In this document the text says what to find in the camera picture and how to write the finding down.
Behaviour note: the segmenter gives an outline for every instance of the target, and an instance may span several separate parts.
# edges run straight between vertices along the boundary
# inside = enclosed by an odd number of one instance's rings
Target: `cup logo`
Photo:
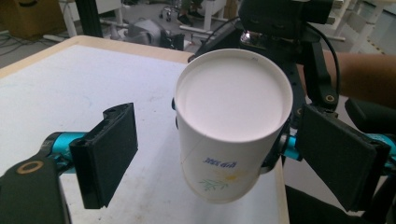
[[[199,182],[204,188],[204,191],[227,189],[230,184],[236,183],[243,173],[238,169],[234,169],[237,161],[222,162],[212,158],[206,158],[203,163],[224,168],[222,170],[214,171],[217,177],[216,179],[203,179]]]

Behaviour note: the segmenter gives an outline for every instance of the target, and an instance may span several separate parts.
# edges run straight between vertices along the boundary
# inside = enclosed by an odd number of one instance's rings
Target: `white table surface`
[[[73,223],[289,223],[280,164],[233,203],[207,203],[188,188],[171,108],[185,66],[75,45],[1,78],[0,174],[49,134],[88,132],[104,110],[133,102],[138,151],[109,207],[85,210],[76,175],[61,176]]]

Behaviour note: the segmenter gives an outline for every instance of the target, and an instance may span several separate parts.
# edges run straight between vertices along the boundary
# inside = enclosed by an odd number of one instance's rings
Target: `cup rim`
[[[288,102],[284,102],[283,106],[282,106],[282,117],[281,120],[279,122],[279,124],[276,126],[276,129],[274,129],[272,132],[268,132],[267,134],[263,134],[259,137],[256,138],[250,138],[248,140],[227,140],[227,139],[222,139],[222,138],[216,138],[207,134],[204,134],[203,132],[201,132],[200,130],[198,130],[196,127],[194,127],[193,125],[191,125],[191,123],[186,119],[186,116],[184,115],[184,112],[182,110],[178,109],[178,98],[179,98],[179,94],[178,94],[178,90],[180,89],[180,86],[182,85],[182,82],[184,80],[184,78],[189,74],[190,71],[192,71],[195,67],[202,65],[202,63],[208,62],[213,60],[214,58],[218,59],[221,57],[235,57],[235,58],[249,58],[251,59],[252,57],[255,57],[256,59],[260,60],[260,64],[265,63],[266,65],[271,66],[271,69],[275,72],[277,72],[277,78],[276,78],[276,82],[279,83],[280,87],[282,88],[282,93],[283,95],[287,96],[287,100]],[[217,50],[213,50],[210,51],[206,54],[203,54],[199,57],[197,57],[196,59],[194,59],[192,62],[190,62],[186,68],[182,71],[182,73],[179,75],[179,78],[177,79],[177,84],[175,87],[175,91],[174,91],[174,96],[175,96],[175,110],[177,112],[177,115],[182,117],[184,119],[184,121],[189,125],[190,128],[192,128],[193,130],[195,130],[196,132],[198,132],[200,135],[205,136],[206,138],[210,138],[210,139],[214,139],[214,140],[220,140],[222,142],[229,142],[229,143],[246,143],[246,142],[254,142],[254,141],[258,141],[261,140],[275,132],[277,132],[278,130],[280,130],[280,128],[283,126],[283,124],[286,122],[286,120],[290,117],[290,112],[291,112],[291,108],[292,108],[292,104],[293,104],[293,94],[292,94],[292,89],[291,89],[291,85],[290,85],[290,81],[287,78],[286,74],[282,71],[281,68],[279,68],[279,66],[277,66],[277,64],[275,64],[273,61],[271,61],[270,59],[256,53],[256,52],[252,52],[249,50],[245,50],[245,49],[217,49]]]

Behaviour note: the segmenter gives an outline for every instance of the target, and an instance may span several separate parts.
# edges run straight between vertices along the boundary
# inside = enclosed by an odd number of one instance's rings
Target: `robotic arm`
[[[59,175],[76,169],[86,209],[108,206],[137,151],[134,105],[118,105],[88,133],[53,133],[0,178],[0,223],[71,223]]]
[[[290,80],[294,102],[290,120],[262,169],[271,170],[280,155],[304,158],[347,211],[360,211],[370,206],[385,163],[392,163],[393,158],[388,144],[348,127],[334,112],[339,92],[332,87],[323,58],[320,42],[326,38],[309,22],[331,21],[329,14],[339,4],[333,0],[242,0],[239,21],[205,43],[195,57],[214,49],[237,48],[276,63]],[[297,64],[304,67],[309,105]],[[290,134],[290,128],[297,134]]]

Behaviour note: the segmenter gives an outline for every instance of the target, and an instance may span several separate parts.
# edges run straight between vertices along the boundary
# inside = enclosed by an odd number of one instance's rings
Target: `floor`
[[[160,11],[166,6],[165,4],[147,5],[143,1],[138,2],[137,5],[124,6],[122,8],[123,17],[128,22],[138,21],[140,19],[152,19],[157,21],[164,29],[169,30],[173,34],[184,34],[187,45],[185,50],[188,52],[195,52],[201,45],[203,40],[199,35],[192,32],[182,31],[178,28],[176,22],[176,14],[172,15],[171,21],[166,21],[159,17]],[[362,11],[365,15],[370,15],[373,11],[373,6],[370,4],[363,4]],[[214,27],[219,26],[221,22],[214,23]],[[201,21],[196,21],[194,26],[202,25]],[[109,28],[103,27],[105,35],[109,36]],[[60,34],[61,37],[67,37],[67,33]],[[394,14],[383,12],[378,20],[377,26],[369,36],[369,40],[364,43],[361,52],[373,52],[396,55],[396,16]],[[349,42],[332,41],[334,48],[337,51],[348,51]],[[15,63],[20,59],[28,57],[40,50],[46,49],[56,42],[40,39],[36,42],[20,40],[9,36],[7,32],[0,32],[0,68],[5,67],[11,63]],[[340,118],[349,125],[351,123],[348,119],[345,110],[340,109]],[[301,179],[301,176],[312,176],[312,178]],[[304,162],[289,161],[285,165],[285,181],[297,189],[302,189],[309,194],[318,197],[324,202],[334,204],[340,207],[339,202],[332,196],[326,186],[316,176],[315,172]]]

